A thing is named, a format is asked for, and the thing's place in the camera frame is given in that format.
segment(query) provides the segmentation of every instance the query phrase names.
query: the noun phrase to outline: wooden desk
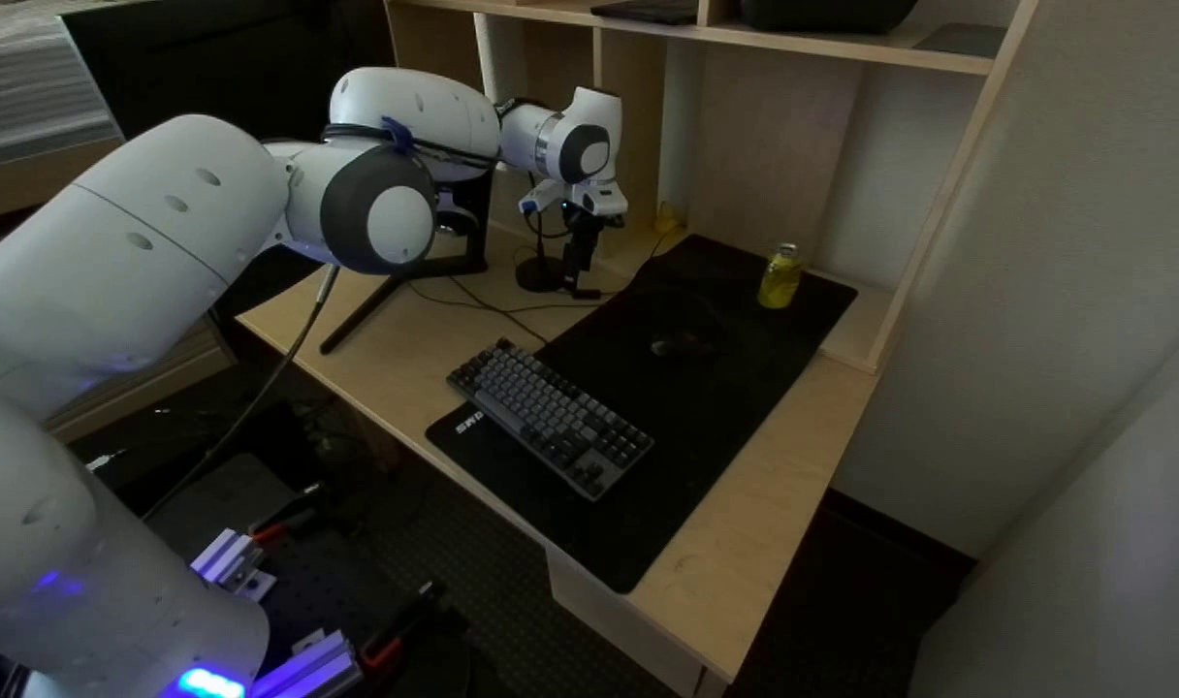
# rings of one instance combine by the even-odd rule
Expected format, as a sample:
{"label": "wooden desk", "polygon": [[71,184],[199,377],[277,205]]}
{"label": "wooden desk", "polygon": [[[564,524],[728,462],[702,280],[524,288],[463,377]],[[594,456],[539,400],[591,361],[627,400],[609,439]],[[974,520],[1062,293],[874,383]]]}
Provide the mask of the wooden desk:
{"label": "wooden desk", "polygon": [[[605,271],[598,271],[594,285],[626,288],[645,254],[649,250],[609,250],[603,266]],[[511,269],[524,255],[529,244],[495,237],[488,255],[493,271],[464,280],[464,288],[507,309],[547,307],[519,313],[547,338],[572,329],[594,309],[594,302],[524,295],[511,285]],[[269,346],[286,351],[305,321],[324,276],[325,271],[242,313],[242,321]],[[426,280],[417,285],[419,295],[400,293],[333,357],[324,357],[317,342],[371,288],[375,280],[366,276],[343,280],[298,353],[298,370],[379,423],[470,497],[486,500],[495,516],[545,545],[554,599],[654,678],[678,693],[715,693],[715,686],[724,686],[761,634],[877,377],[820,353],[700,511],[666,545],[645,584],[627,599],[618,599],[426,439],[426,428],[463,403],[448,387],[450,370],[495,338],[511,338],[529,351],[537,351],[537,338],[519,334],[499,313],[448,307],[470,298],[450,280]]]}

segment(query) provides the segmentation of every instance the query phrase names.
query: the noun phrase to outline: purple light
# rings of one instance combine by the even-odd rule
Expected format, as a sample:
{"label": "purple light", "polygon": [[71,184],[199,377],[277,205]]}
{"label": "purple light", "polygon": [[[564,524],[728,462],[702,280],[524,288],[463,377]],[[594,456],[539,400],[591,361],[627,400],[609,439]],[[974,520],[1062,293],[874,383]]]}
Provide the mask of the purple light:
{"label": "purple light", "polygon": [[86,584],[71,580],[61,572],[46,572],[43,580],[34,580],[31,585],[34,595],[59,595],[59,599],[86,599]]}
{"label": "purple light", "polygon": [[245,698],[245,686],[232,678],[221,678],[207,666],[190,666],[174,678],[181,698]]}

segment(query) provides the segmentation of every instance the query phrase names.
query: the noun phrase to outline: keyboard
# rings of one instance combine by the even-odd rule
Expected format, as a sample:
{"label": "keyboard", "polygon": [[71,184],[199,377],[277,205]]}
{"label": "keyboard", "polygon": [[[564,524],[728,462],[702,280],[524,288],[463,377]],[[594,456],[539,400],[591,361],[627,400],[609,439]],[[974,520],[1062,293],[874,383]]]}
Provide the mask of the keyboard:
{"label": "keyboard", "polygon": [[586,500],[603,500],[654,448],[636,423],[507,342],[454,370],[450,383]]}

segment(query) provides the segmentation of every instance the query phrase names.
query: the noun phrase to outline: white wall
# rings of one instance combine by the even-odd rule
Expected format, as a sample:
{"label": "white wall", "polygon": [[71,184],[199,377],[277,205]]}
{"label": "white wall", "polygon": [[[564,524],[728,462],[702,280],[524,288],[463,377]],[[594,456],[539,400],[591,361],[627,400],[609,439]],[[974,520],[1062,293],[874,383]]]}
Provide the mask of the white wall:
{"label": "white wall", "polygon": [[820,269],[895,288],[982,82],[874,69],[823,220]]}
{"label": "white wall", "polygon": [[1179,342],[1179,0],[1049,0],[839,488],[971,556]]}
{"label": "white wall", "polygon": [[917,698],[1179,698],[1179,374],[925,639]]}

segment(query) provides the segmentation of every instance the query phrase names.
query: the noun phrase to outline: desk mat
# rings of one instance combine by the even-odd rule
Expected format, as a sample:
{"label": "desk mat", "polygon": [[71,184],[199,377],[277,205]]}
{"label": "desk mat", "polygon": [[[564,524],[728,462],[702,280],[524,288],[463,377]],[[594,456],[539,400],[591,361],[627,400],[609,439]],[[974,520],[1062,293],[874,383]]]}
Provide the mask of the desk mat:
{"label": "desk mat", "polygon": [[[786,309],[761,309],[761,271],[761,255],[692,237],[539,351],[554,374],[661,439],[598,506],[488,419],[458,430],[470,403],[439,419],[432,441],[594,580],[627,595],[859,295],[803,276]],[[670,338],[684,353],[654,357],[654,342]]]}

